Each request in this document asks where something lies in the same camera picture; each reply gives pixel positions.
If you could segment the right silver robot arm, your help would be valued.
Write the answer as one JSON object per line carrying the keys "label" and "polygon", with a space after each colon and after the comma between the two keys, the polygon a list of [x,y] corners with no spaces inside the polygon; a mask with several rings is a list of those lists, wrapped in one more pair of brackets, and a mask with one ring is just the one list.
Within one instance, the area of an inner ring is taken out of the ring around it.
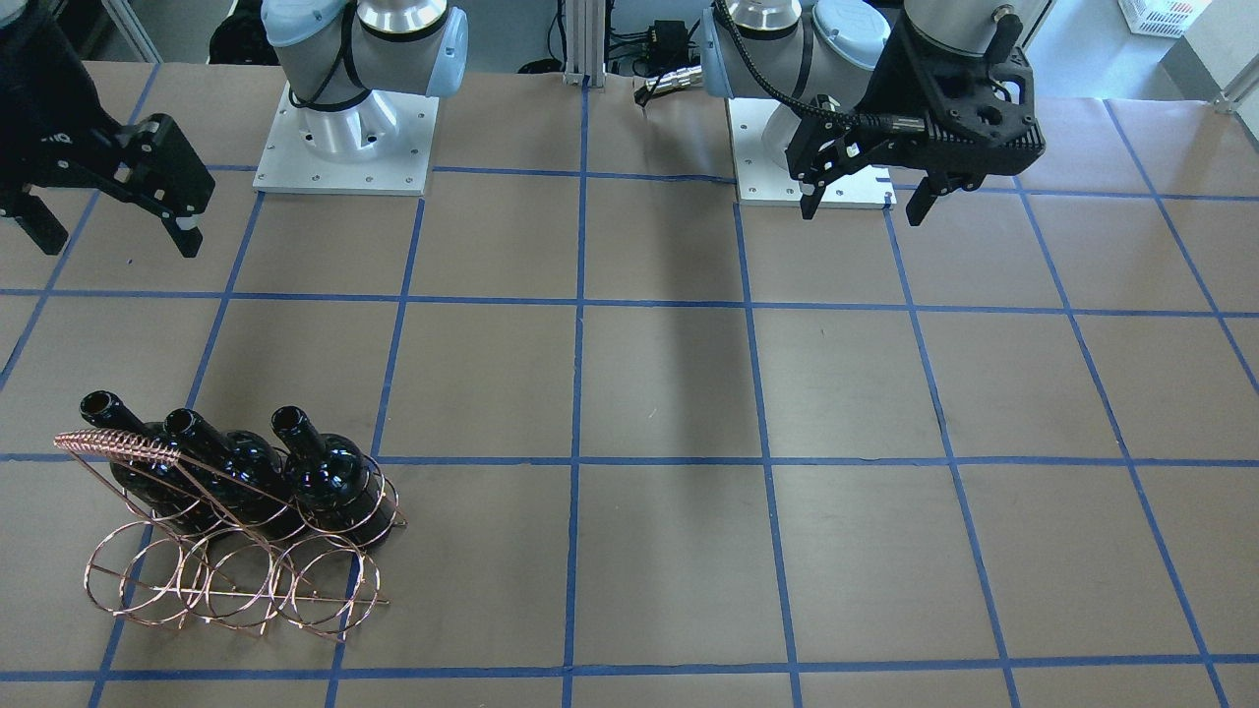
{"label": "right silver robot arm", "polygon": [[[366,157],[392,139],[384,93],[447,97],[462,84],[468,21],[446,1],[264,1],[261,21],[319,156]],[[44,6],[5,1],[3,215],[44,254],[60,254],[68,231],[31,186],[142,207],[193,260],[215,181],[171,116],[127,125],[104,110]]]}

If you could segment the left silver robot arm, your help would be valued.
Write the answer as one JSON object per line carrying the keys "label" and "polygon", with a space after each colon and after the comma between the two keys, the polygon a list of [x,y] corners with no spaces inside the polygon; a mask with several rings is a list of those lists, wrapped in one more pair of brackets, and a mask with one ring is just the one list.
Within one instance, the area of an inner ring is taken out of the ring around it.
{"label": "left silver robot arm", "polygon": [[1021,1],[715,1],[700,21],[704,84],[726,100],[776,100],[778,144],[815,217],[823,189],[870,166],[923,173],[912,226],[935,199],[1016,176],[1047,141]]}

